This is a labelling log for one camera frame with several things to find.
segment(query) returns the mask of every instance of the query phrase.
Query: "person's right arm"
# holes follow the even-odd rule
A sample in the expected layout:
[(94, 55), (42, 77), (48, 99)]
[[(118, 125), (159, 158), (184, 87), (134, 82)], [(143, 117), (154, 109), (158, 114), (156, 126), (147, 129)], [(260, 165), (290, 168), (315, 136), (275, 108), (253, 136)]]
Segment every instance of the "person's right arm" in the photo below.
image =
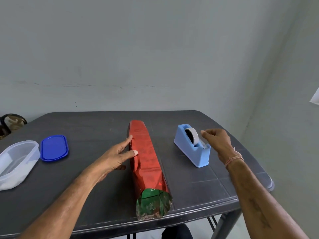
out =
[[(237, 154), (223, 129), (201, 131), (223, 164)], [(309, 239), (241, 159), (227, 165), (251, 239)]]

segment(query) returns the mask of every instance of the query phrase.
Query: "tape roll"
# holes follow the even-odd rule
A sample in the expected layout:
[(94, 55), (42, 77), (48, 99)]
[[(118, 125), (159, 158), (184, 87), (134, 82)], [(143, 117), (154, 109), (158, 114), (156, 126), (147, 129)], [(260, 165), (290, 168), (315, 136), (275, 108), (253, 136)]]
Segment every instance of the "tape roll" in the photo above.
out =
[(194, 146), (196, 146), (199, 143), (199, 137), (196, 130), (192, 127), (185, 129), (186, 135), (189, 137), (190, 141)]

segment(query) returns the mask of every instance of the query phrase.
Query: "person's left hand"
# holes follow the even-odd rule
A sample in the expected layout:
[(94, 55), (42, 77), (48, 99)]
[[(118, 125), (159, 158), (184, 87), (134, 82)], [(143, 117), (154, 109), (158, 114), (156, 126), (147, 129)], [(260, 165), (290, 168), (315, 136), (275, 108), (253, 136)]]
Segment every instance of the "person's left hand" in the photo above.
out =
[(136, 150), (121, 153), (130, 143), (132, 138), (133, 136), (130, 135), (127, 139), (125, 139), (125, 141), (114, 145), (88, 167), (88, 170), (98, 173), (98, 182), (102, 181), (109, 172), (115, 169), (124, 170), (125, 165), (122, 165), (122, 163), (138, 154)]

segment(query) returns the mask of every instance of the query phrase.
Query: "white paper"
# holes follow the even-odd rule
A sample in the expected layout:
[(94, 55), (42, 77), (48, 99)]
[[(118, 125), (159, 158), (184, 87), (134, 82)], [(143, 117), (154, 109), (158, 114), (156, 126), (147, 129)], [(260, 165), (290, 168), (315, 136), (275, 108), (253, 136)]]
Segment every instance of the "white paper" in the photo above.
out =
[(310, 102), (319, 105), (319, 88), (317, 89), (316, 93), (311, 98)]

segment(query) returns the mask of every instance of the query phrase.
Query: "red and white string bracelet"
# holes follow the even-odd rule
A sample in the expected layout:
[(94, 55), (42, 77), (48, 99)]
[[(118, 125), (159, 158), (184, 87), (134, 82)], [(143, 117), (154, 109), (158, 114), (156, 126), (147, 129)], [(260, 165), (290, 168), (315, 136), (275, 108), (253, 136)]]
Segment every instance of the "red and white string bracelet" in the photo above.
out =
[(234, 152), (235, 152), (235, 154), (236, 154), (237, 156), (232, 157), (232, 158), (229, 158), (229, 159), (227, 160), (227, 162), (225, 163), (225, 168), (226, 168), (226, 169), (227, 169), (227, 166), (228, 166), (232, 161), (234, 161), (235, 159), (240, 158), (240, 159), (244, 160), (243, 157), (241, 156), (241, 154), (240, 154), (239, 152), (237, 152), (237, 151), (235, 150), (235, 148), (234, 148)]

